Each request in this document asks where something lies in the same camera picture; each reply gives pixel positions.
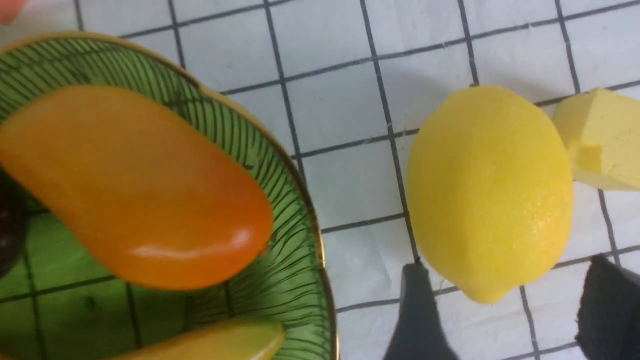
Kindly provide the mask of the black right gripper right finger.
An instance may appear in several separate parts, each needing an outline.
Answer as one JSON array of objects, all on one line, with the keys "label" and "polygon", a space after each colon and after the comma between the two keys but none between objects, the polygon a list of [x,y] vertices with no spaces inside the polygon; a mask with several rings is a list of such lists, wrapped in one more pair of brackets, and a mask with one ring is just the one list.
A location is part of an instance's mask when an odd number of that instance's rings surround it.
[{"label": "black right gripper right finger", "polygon": [[577,313],[576,342],[588,360],[640,358],[640,276],[592,256]]}]

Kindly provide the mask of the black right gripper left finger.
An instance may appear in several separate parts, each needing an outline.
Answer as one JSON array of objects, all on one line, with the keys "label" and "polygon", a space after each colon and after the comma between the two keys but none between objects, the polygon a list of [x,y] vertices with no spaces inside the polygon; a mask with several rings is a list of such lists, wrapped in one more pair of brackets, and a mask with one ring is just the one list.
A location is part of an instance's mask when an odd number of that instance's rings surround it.
[{"label": "black right gripper left finger", "polygon": [[457,360],[441,325],[429,271],[421,263],[402,268],[398,321],[386,360]]}]

